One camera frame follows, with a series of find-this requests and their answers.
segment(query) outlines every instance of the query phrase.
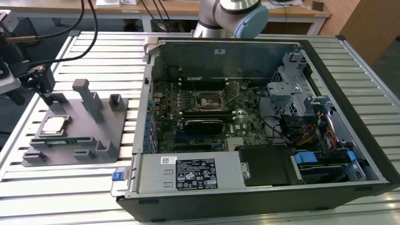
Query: slotted metal surface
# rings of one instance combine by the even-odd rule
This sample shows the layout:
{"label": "slotted metal surface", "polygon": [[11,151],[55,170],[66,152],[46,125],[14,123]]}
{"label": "slotted metal surface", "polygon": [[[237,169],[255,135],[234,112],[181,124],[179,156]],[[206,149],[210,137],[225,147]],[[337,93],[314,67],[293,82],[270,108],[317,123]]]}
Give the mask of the slotted metal surface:
{"label": "slotted metal surface", "polygon": [[[130,98],[121,160],[114,164],[22,166],[22,156],[45,118],[47,106],[34,97],[10,142],[0,154],[0,224],[139,224],[110,195],[111,174],[131,164],[141,87],[145,64],[143,43],[147,33],[103,32],[93,52],[85,59],[55,65],[55,90],[67,98],[79,98],[71,85],[77,78],[91,81],[90,88],[101,97],[121,93]],[[189,37],[189,34],[169,34]],[[93,32],[70,37],[61,57],[78,56],[89,47]],[[346,43],[335,37],[262,36],[259,38],[305,39],[311,41],[350,101],[369,125],[395,167],[400,171],[400,110],[397,99],[382,81],[363,65]],[[322,84],[314,77],[322,93]],[[377,197],[365,197],[335,210],[294,212],[202,221],[174,221],[167,224],[399,224],[400,189]]]}

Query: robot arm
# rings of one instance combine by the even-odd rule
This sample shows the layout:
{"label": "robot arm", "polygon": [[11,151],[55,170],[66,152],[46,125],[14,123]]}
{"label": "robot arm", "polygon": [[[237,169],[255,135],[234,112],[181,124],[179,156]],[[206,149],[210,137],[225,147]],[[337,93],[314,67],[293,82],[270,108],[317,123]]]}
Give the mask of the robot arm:
{"label": "robot arm", "polygon": [[26,99],[18,89],[25,87],[34,90],[51,105],[51,93],[57,83],[51,69],[47,66],[31,68],[31,62],[25,59],[17,45],[7,42],[18,24],[11,11],[0,11],[0,94],[9,96],[18,105],[23,105]]}
{"label": "robot arm", "polygon": [[270,13],[261,0],[202,0],[197,38],[255,38]]}

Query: motherboard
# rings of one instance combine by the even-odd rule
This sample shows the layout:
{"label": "motherboard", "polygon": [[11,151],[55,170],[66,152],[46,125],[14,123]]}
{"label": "motherboard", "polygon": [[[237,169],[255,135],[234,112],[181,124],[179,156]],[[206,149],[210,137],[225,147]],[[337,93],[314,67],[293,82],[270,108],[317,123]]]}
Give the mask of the motherboard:
{"label": "motherboard", "polygon": [[262,88],[246,80],[154,81],[159,153],[234,151],[267,144],[257,108]]}

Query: power supply label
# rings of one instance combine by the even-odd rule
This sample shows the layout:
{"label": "power supply label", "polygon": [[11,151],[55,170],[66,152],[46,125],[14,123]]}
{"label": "power supply label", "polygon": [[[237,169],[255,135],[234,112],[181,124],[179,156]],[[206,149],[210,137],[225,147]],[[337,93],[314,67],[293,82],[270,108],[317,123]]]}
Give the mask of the power supply label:
{"label": "power supply label", "polygon": [[177,160],[177,189],[179,191],[217,188],[219,188],[219,183],[214,158]]}

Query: green circuit board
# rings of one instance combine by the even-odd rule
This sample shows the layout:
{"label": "green circuit board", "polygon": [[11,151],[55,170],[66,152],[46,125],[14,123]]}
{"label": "green circuit board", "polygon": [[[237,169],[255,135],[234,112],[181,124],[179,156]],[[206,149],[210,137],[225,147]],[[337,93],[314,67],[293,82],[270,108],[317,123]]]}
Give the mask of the green circuit board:
{"label": "green circuit board", "polygon": [[[245,145],[267,144],[267,134],[255,109],[261,96],[261,87],[251,87],[245,81],[230,81],[221,91],[182,90],[175,83],[159,82],[154,86],[157,102],[157,127],[159,153],[205,151],[229,151],[227,138],[241,137]],[[235,120],[223,124],[218,135],[189,136],[185,133],[185,121],[181,112],[197,112],[223,108]]]}

